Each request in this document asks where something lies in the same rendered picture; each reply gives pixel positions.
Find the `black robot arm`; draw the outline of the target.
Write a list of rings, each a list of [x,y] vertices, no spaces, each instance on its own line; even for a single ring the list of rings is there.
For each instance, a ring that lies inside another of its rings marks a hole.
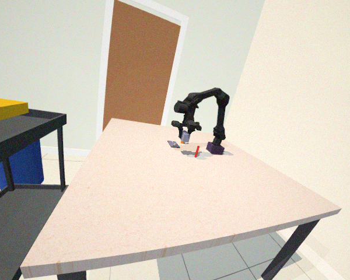
[[[225,93],[221,88],[214,87],[213,89],[209,89],[201,93],[190,93],[183,101],[177,101],[177,103],[174,105],[174,111],[176,113],[185,113],[194,116],[195,109],[199,108],[198,103],[212,96],[216,98],[216,103],[218,105],[218,120],[216,127],[214,127],[213,129],[213,135],[215,136],[215,138],[211,143],[215,146],[221,146],[222,140],[225,140],[226,138],[225,129],[223,126],[225,108],[229,104],[230,100],[230,96],[227,93]],[[194,119],[189,120],[189,118],[187,118],[184,125],[187,126],[189,130],[195,130],[195,128],[199,128],[200,123],[194,122]]]

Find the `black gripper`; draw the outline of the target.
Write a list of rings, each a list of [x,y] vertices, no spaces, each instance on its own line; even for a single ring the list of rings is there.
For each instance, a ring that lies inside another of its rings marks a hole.
[[[184,114],[184,119],[183,119],[182,123],[180,123],[180,122],[178,122],[178,121],[174,121],[174,120],[171,122],[171,125],[172,125],[173,127],[177,127],[177,128],[178,128],[180,138],[181,138],[181,136],[182,136],[183,127],[187,127],[187,126],[184,125],[184,123],[185,123],[185,121],[186,121],[187,118],[189,118],[189,120],[192,120],[192,119],[194,119],[194,116],[193,116],[193,115]],[[202,130],[202,127],[199,126],[199,128],[196,128],[196,130],[201,131],[201,130]],[[192,130],[191,130],[191,129],[188,129],[187,132],[188,132],[189,134],[191,134],[193,131],[195,131],[195,130],[193,130],[193,129],[192,129]]]

